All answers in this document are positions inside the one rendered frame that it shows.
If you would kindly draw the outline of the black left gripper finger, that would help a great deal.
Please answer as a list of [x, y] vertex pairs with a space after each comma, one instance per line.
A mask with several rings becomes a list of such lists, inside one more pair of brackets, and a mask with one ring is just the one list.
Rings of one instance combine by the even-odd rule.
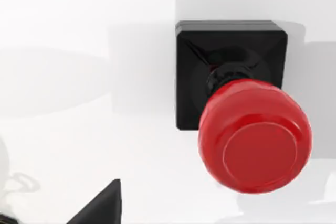
[[114, 179], [66, 224], [121, 224], [121, 180]]

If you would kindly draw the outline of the red push button, black base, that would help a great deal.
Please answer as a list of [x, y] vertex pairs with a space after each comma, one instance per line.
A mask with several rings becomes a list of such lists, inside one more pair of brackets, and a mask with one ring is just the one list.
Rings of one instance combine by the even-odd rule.
[[292, 182], [312, 133], [282, 89], [287, 32], [272, 20], [181, 20], [175, 34], [176, 126], [198, 132], [205, 169], [240, 193]]

